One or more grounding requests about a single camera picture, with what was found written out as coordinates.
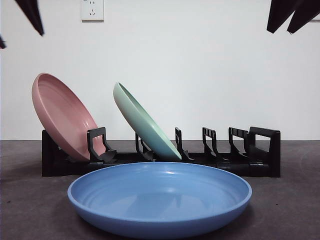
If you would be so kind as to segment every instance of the wall socket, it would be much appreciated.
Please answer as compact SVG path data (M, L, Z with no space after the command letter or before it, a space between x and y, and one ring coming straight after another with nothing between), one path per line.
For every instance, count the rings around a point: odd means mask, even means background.
M81 0L82 21L103 21L105 0Z

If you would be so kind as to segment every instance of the black object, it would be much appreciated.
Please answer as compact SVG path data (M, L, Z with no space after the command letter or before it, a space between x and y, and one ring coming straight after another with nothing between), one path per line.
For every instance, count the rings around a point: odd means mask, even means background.
M304 0L295 10L287 31L294 34L318 14L320 14L320 1Z
M5 45L5 42L2 40L2 37L0 36L0 49L5 49L7 46Z
M35 30L42 36L44 28L41 22L41 17L38 8L37 0L15 0L26 17L29 19Z
M275 33L303 1L304 0L272 0L266 29L271 33Z
M270 138L269 151L256 147L256 135ZM98 155L93 148L93 138L102 136L105 152ZM240 152L234 144L233 136L243 139L245 152ZM212 139L208 146L206 137ZM177 149L182 163L200 164L223 169L239 176L280 177L280 131L251 127L250 131L229 127L230 152L218 152L216 132L202 128L203 152L188 152L183 149L182 132L175 128ZM66 154L52 140L46 130L42 131L42 176L83 175L98 169L120 164L139 162L163 162L149 149L139 136L135 135L136 152L117 152L106 140L106 128L100 127L87 132L89 162L77 162Z

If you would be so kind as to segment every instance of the black dish rack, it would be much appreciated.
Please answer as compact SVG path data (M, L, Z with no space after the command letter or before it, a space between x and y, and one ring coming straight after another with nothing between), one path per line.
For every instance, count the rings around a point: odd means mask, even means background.
M216 131L203 127L203 152L188 152L182 144L182 132L175 128L177 150L182 156L181 163L210 166L229 171L238 176L275 177L281 174L280 131L260 127L250 127L249 131L233 127L228 129L230 152L218 152ZM270 138L269 151L256 147L256 135ZM105 152L98 155L93 147L93 138L102 136ZM245 152L240 152L234 144L233 136L243 139ZM212 140L211 147L206 137ZM42 131L42 176L83 175L98 169L121 164L139 162L165 162L147 147L135 134L136 152L117 152L107 143L106 128L99 127L87 131L89 162L76 162L65 153L49 136Z

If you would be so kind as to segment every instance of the plate rim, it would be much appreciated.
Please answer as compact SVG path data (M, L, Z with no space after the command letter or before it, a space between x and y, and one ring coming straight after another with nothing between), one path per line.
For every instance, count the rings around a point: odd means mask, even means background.
M149 220L149 219L146 219L146 220L143 220L143 219L137 219L137 218L125 218L125 217L114 217L114 216L111 216L111 215L108 215L108 214L102 214L96 210L92 210L92 208L89 208L87 206L84 206L83 204L81 204L80 202L78 202L71 194L71 189L73 187L73 185L79 181L80 179L88 176L88 175L91 175L91 174L95 174L96 172L98 171L105 171L107 169L110 169L110 168L120 168L121 166L128 166L128 165L142 165L142 164L177 164L177 165L189 165L189 166L198 166L199 168L211 168L211 169L214 169L215 171L221 171L221 172L224 172L225 174L230 174L230 175L233 175L234 177L236 177L238 180L242 181L248 188L248 193L246 195L246 197L238 202L236 205L232 206L232 207L228 207L226 208L225 210L223 211L218 211L217 213L215 214L208 214L208 215L205 215L205 216L201 216L201 217L190 217L190 218L185 218L185 219L178 219L178 220ZM89 172L85 175L82 175L80 176L79 178L77 178L76 180L74 180L70 186L68 187L68 190L67 190L67 196L69 198L69 200L71 201L71 203L73 205L75 205L77 208L80 208L81 210L83 211L86 211L87 213L91 213L91 214L94 214L96 216L99 216L99 217L103 217L103 218L108 218L108 219L112 219L112 220L117 220L117 221L124 221L124 222L137 222L137 223L148 223L148 224L154 224L154 223L157 223L157 224L165 224L165 223L181 223L181 222L189 222L189 221L195 221L195 220L204 220L204 219L209 219L209 218L212 218L212 217L218 217L220 215L223 215L223 214L226 214L226 213L229 213L229 212L232 212L238 208L240 208L241 206L245 205L246 203L249 203L250 201L250 198L252 196L252 188L250 186L250 184L245 180L243 179L242 177L232 173L232 172L229 172L229 171L225 171L225 170L222 170L222 169L219 169L219 168L216 168L216 167L212 167L212 166L206 166L206 165L201 165L201 164L194 164L194 163L187 163L187 162L170 162L170 161L160 161L160 162L135 162L135 163L125 163L125 164L121 164L121 165L115 165L115 166L109 166L109 167L105 167L105 168L101 168L101 169L98 169L98 170L95 170L95 171L92 171L92 172Z

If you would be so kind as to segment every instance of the plate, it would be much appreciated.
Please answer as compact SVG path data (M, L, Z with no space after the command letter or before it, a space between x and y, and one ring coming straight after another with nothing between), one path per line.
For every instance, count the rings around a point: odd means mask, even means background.
M113 98L120 112L139 137L163 160L181 160L181 155L147 111L119 82Z
M75 161L88 162L87 131L98 126L80 99L58 78L40 73L33 82L32 101L54 142ZM101 136L93 145L98 155L106 151Z
M252 189L241 177L180 162L140 162L93 171L68 197L88 223L138 239L179 239L219 229L246 208Z

